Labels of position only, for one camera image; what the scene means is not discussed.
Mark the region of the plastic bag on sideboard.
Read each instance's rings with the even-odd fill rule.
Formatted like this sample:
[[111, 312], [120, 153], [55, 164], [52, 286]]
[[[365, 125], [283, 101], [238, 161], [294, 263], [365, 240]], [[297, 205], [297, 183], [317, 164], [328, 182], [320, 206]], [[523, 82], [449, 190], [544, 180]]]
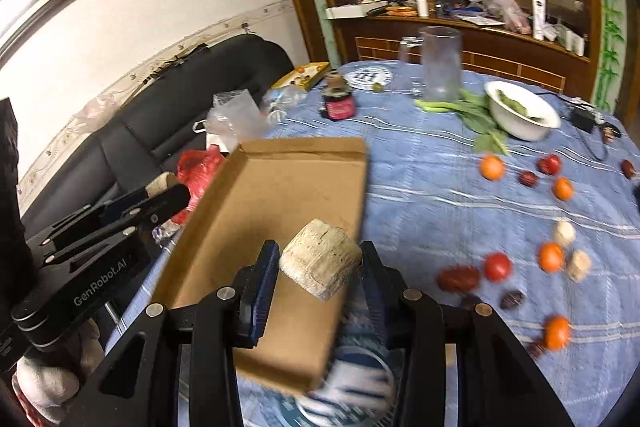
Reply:
[[469, 6], [479, 6], [486, 16], [501, 18], [507, 30], [530, 35], [528, 18], [515, 0], [468, 0]]

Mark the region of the round sugarcane chunk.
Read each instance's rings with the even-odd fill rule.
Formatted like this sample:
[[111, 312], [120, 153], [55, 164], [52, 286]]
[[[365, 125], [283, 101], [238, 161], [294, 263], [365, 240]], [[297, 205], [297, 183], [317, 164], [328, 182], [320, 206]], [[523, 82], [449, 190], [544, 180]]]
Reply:
[[566, 248], [574, 243], [576, 239], [576, 231], [570, 221], [561, 219], [556, 221], [553, 228], [553, 242]]

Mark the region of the far dark jujube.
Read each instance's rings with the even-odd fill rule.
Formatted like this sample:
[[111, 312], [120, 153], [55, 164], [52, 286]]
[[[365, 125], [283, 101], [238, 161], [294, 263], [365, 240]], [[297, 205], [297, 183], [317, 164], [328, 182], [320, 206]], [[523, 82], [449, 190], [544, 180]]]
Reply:
[[518, 175], [518, 182], [527, 187], [534, 187], [538, 184], [538, 176], [533, 171], [523, 170]]

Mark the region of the large red jujube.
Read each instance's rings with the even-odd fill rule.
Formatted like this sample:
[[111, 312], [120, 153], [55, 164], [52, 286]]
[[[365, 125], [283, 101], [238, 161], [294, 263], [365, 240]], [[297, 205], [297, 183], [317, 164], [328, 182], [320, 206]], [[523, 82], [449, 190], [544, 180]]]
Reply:
[[474, 291], [480, 283], [480, 270], [473, 265], [455, 265], [438, 273], [437, 285], [448, 293], [468, 293]]

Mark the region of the red cherry tomato near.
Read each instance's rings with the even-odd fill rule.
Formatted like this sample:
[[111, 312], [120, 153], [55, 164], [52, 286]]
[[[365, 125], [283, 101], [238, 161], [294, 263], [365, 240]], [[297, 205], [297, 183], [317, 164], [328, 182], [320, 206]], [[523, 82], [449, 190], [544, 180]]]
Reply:
[[512, 263], [503, 253], [492, 253], [485, 258], [484, 273], [488, 281], [498, 283], [506, 280], [512, 273]]

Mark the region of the red plastic bag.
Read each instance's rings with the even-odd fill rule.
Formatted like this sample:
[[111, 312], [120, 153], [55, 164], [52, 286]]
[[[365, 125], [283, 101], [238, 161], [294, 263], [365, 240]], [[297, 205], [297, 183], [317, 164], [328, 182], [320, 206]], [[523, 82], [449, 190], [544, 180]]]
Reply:
[[184, 225], [190, 214], [198, 207], [200, 199], [207, 191], [217, 172], [224, 165], [224, 155], [218, 145], [213, 144], [207, 150], [185, 150], [178, 160], [177, 180], [190, 192], [189, 204], [178, 212], [171, 221]]

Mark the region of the far red tomato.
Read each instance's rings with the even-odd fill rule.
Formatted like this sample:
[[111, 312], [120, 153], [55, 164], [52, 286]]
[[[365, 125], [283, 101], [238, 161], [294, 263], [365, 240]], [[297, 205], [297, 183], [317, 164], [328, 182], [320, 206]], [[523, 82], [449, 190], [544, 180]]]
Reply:
[[548, 154], [538, 159], [537, 169], [547, 176], [556, 176], [562, 170], [562, 160], [558, 155]]

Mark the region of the clear plastic bag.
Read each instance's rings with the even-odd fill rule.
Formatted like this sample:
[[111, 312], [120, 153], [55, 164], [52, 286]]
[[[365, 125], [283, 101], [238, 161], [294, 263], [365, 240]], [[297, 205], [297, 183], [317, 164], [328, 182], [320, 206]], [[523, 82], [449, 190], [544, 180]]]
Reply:
[[204, 128], [208, 134], [216, 135], [231, 153], [243, 142], [262, 138], [269, 130], [269, 124], [250, 92], [240, 90], [214, 95]]

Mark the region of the white tube on sideboard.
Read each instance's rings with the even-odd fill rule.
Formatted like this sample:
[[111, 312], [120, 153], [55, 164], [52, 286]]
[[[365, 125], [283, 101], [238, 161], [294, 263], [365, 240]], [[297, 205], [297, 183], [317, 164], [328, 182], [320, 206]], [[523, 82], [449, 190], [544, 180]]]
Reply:
[[533, 38], [544, 40], [544, 24], [546, 23], [546, 0], [532, 0]]

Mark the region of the black power adapter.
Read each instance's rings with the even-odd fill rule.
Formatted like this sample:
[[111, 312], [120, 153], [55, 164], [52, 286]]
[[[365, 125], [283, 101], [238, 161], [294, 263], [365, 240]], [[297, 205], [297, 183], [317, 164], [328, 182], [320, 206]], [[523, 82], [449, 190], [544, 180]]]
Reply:
[[596, 118], [591, 110], [581, 107], [573, 107], [570, 111], [570, 123], [578, 130], [590, 134], [596, 127]]

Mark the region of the large orange mandarin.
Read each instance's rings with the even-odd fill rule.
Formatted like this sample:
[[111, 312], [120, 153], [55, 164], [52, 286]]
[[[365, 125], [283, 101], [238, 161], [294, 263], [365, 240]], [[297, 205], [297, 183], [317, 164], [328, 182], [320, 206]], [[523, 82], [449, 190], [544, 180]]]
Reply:
[[538, 249], [538, 265], [541, 270], [547, 273], [554, 273], [563, 268], [564, 253], [560, 244], [548, 242], [542, 244]]

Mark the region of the blue plaid tablecloth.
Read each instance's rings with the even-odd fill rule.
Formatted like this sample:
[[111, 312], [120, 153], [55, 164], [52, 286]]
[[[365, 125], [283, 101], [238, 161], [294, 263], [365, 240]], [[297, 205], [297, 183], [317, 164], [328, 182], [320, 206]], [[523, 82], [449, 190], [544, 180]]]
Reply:
[[[368, 148], [366, 191], [359, 236], [372, 242], [385, 263], [408, 285], [441, 303], [458, 296], [441, 291], [438, 273], [454, 265], [480, 267], [497, 251], [512, 263], [502, 283], [481, 281], [477, 295], [498, 306], [506, 291], [525, 295], [521, 306], [503, 313], [522, 343], [538, 339], [549, 317], [570, 321], [570, 344], [549, 352], [538, 366], [578, 426], [600, 424], [620, 399], [639, 362], [639, 209], [634, 181], [620, 170], [637, 161], [638, 147], [622, 135], [604, 146], [597, 133], [562, 124], [537, 143], [513, 141], [498, 181], [480, 174], [473, 135], [457, 116], [429, 114], [394, 90], [358, 92], [357, 113], [343, 121], [323, 119], [318, 93], [286, 115], [272, 139], [360, 138]], [[538, 171], [537, 161], [558, 155], [556, 176]], [[518, 175], [529, 170], [538, 184]], [[574, 185], [570, 200], [559, 200], [554, 180]], [[553, 242], [556, 221], [570, 221], [574, 243], [563, 249], [563, 268], [541, 270], [538, 249]], [[122, 316], [128, 326], [152, 299], [172, 241]], [[591, 258], [589, 274], [572, 281], [566, 265], [573, 251]]]

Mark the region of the beige sugarcane chunk large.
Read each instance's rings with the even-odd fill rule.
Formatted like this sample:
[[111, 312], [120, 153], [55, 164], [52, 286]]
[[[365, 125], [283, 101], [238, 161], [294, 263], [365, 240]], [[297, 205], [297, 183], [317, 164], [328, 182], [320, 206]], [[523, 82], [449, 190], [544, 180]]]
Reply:
[[285, 246], [279, 267], [308, 294], [328, 301], [348, 283], [361, 258], [360, 247], [343, 229], [314, 219]]

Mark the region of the dark jar pink label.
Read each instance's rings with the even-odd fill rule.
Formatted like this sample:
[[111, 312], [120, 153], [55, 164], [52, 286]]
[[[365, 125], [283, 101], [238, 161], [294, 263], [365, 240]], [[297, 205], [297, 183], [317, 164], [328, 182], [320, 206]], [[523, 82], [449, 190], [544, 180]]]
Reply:
[[332, 70], [326, 75], [326, 83], [321, 88], [323, 100], [322, 115], [332, 121], [352, 118], [356, 115], [356, 103], [352, 88], [344, 77]]

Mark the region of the dark wrinkled jujube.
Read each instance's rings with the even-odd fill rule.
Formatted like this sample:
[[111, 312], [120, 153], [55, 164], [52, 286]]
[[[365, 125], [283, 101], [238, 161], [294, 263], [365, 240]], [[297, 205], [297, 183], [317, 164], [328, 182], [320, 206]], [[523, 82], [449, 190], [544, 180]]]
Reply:
[[500, 299], [501, 310], [513, 310], [524, 303], [525, 295], [521, 291], [507, 291]]

